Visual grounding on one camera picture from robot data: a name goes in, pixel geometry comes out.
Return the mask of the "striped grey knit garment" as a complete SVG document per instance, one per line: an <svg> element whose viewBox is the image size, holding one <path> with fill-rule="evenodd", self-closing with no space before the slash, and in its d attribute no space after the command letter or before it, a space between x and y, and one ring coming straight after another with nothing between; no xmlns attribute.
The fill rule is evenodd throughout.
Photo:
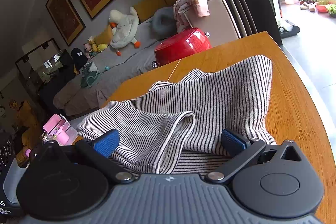
<svg viewBox="0 0 336 224"><path fill-rule="evenodd" d="M194 69L178 83L155 83L143 96L110 101L77 131L95 140L111 129L120 143L110 157L135 173L201 173L230 159L224 129L274 144L266 130L272 61L249 57L226 69Z"/></svg>

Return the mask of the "teal cloth on sofa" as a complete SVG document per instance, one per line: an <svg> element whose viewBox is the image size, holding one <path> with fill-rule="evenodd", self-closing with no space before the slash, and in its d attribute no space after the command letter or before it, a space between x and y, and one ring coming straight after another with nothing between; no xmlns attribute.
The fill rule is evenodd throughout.
<svg viewBox="0 0 336 224"><path fill-rule="evenodd" d="M81 83L80 83L81 87L82 88L91 87L100 77L100 75L101 72L98 70L94 62L86 63L81 73Z"/></svg>

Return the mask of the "glass fish tank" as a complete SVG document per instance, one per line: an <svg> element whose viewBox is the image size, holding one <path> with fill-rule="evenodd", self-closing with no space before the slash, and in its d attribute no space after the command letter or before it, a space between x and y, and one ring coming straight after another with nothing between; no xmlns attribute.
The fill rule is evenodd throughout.
<svg viewBox="0 0 336 224"><path fill-rule="evenodd" d="M23 54L15 66L27 92L38 98L54 96L75 77L74 62L67 50L51 38Z"/></svg>

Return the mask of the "grey sofa bed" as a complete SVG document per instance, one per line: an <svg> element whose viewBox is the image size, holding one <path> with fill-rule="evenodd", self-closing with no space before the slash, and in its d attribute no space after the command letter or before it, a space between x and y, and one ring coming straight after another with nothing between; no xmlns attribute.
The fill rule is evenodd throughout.
<svg viewBox="0 0 336 224"><path fill-rule="evenodd" d="M135 38L141 42L139 48L128 44L118 56L108 47L91 60L100 73L93 85L83 88L77 75L54 96L53 105L69 117L86 113L99 108L124 81L151 71L154 49L160 44L152 28L154 19L152 16L138 25Z"/></svg>

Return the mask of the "yellow duck plush toys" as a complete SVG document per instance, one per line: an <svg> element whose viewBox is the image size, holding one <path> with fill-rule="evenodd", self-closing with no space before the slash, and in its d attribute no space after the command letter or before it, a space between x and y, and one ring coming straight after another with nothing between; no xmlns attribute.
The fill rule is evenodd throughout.
<svg viewBox="0 0 336 224"><path fill-rule="evenodd" d="M108 44L96 44L95 39L91 36L88 38L87 42L84 44L85 55L88 59L95 57L98 53L104 51L108 48Z"/></svg>

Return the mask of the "red round stool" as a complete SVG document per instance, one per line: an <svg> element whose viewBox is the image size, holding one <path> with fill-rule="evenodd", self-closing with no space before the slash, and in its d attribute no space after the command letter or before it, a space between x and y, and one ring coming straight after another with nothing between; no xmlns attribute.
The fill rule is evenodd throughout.
<svg viewBox="0 0 336 224"><path fill-rule="evenodd" d="M210 34L199 28L189 28L170 38L165 39L154 50L155 61L153 68L172 63L187 56L209 50L211 43Z"/></svg>

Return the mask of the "beige cabinet box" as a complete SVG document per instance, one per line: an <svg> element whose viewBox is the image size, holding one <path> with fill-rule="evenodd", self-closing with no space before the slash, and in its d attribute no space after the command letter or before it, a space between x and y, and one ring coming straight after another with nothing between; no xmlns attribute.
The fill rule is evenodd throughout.
<svg viewBox="0 0 336 224"><path fill-rule="evenodd" d="M209 16L197 17L193 7L184 12L192 28L199 28L216 47L241 38L239 29L225 0L207 0Z"/></svg>

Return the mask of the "red framed picture left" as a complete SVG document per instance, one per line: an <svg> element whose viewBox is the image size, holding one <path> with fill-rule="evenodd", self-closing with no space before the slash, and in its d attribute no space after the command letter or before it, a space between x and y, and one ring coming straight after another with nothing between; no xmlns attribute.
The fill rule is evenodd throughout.
<svg viewBox="0 0 336 224"><path fill-rule="evenodd" d="M85 29L71 0L47 0L46 9L67 46L70 46Z"/></svg>

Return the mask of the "white goose plush toy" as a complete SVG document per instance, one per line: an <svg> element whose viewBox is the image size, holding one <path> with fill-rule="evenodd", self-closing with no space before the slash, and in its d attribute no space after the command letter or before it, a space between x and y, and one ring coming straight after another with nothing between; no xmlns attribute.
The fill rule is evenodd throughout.
<svg viewBox="0 0 336 224"><path fill-rule="evenodd" d="M118 10L111 10L108 23L112 28L112 40L110 46L121 56L120 49L132 43L139 48L141 43L135 38L139 18L134 7L130 7L129 14L123 14Z"/></svg>

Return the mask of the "red basin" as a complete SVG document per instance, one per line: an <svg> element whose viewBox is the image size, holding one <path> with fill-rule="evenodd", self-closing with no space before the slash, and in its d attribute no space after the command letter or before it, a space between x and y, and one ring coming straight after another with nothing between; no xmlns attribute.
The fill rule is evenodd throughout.
<svg viewBox="0 0 336 224"><path fill-rule="evenodd" d="M329 1L318 1L314 3L316 11L320 13L328 13L329 4Z"/></svg>

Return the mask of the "dark grey round cushion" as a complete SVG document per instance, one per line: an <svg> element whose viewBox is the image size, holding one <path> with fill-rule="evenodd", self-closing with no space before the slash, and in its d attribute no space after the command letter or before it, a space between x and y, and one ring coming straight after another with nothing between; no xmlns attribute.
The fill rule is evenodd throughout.
<svg viewBox="0 0 336 224"><path fill-rule="evenodd" d="M150 19L151 36L157 40L167 39L177 33L177 22L172 7L158 9Z"/></svg>

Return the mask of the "green leafy vegetables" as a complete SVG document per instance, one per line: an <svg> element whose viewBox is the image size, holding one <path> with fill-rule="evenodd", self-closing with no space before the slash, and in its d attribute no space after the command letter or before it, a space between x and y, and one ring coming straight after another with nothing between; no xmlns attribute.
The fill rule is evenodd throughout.
<svg viewBox="0 0 336 224"><path fill-rule="evenodd" d="M336 4L331 3L326 6L327 12L332 18L336 18Z"/></svg>

